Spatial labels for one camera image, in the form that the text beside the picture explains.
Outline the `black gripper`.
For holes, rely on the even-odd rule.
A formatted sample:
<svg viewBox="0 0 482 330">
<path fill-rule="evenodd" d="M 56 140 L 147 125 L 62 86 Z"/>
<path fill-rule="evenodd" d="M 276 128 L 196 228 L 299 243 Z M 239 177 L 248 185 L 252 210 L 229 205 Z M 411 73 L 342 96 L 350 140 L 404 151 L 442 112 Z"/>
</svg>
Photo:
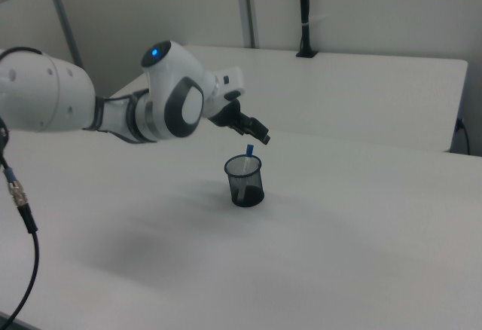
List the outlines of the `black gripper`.
<svg viewBox="0 0 482 330">
<path fill-rule="evenodd" d="M 241 136 L 250 135 L 264 145 L 270 141 L 269 130 L 258 119 L 241 112 L 238 99 L 229 102 L 219 113 L 208 118 L 218 127 L 229 127 Z"/>
</svg>

